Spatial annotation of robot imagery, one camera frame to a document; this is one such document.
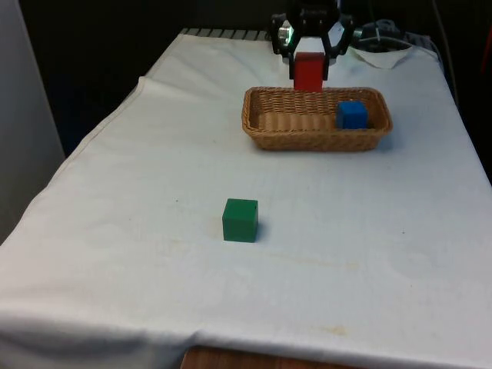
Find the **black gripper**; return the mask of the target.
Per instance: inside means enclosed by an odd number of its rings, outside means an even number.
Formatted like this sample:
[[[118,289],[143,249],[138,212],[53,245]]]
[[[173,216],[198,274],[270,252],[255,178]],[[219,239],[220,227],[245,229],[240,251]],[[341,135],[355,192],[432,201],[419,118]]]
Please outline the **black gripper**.
[[[339,23],[342,33],[336,45],[331,44],[329,31]],[[323,79],[327,79],[331,60],[345,55],[354,33],[352,15],[341,14],[338,1],[289,1],[288,14],[273,14],[270,38],[273,52],[283,58],[293,58],[302,37],[321,37],[324,48]]]

